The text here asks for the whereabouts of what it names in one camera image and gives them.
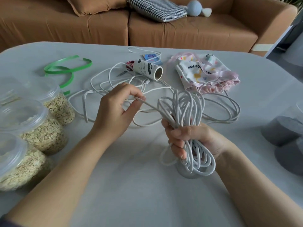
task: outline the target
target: white tape on sofa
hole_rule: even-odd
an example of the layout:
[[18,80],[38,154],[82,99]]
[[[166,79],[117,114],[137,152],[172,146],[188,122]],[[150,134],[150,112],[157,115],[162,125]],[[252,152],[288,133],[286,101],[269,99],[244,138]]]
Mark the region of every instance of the white tape on sofa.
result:
[[255,44],[252,47],[252,51],[258,51],[258,52],[267,52],[268,50],[270,50],[270,48],[273,46],[274,44]]

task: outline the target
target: dark sleeve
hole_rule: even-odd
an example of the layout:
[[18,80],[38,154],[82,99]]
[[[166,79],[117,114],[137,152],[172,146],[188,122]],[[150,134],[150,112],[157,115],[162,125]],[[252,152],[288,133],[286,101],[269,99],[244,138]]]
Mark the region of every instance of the dark sleeve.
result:
[[10,221],[7,221],[4,217],[4,215],[0,218],[0,227],[21,227],[19,225],[16,225]]

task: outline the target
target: plush toy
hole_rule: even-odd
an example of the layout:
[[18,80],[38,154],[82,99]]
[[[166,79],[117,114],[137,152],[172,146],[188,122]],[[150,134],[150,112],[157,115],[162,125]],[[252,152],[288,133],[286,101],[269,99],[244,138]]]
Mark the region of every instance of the plush toy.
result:
[[180,5],[180,7],[184,8],[187,11],[187,15],[192,17],[197,17],[200,14],[203,14],[205,17],[211,15],[211,8],[202,8],[201,3],[197,0],[192,0],[187,6]]

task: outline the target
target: blue card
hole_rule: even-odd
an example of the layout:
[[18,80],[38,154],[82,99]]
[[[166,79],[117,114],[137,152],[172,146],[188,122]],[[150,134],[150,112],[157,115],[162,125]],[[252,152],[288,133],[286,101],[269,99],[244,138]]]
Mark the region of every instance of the blue card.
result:
[[156,56],[158,56],[158,55],[157,55],[157,54],[154,54],[154,53],[143,55],[143,57],[144,57],[145,60],[149,60],[149,59],[155,57],[155,58],[149,60],[148,62],[154,63],[154,64],[156,64],[156,65],[161,65],[161,64],[162,64],[161,60],[159,59],[159,57],[156,57]]

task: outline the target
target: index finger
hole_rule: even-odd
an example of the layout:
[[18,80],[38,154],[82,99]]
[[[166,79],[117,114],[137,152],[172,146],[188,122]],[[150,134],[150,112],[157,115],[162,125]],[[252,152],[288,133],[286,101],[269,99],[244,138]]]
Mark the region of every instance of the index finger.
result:
[[143,93],[132,84],[125,84],[120,87],[117,91],[111,91],[113,97],[116,100],[124,101],[129,95],[136,96],[138,98],[143,97]]

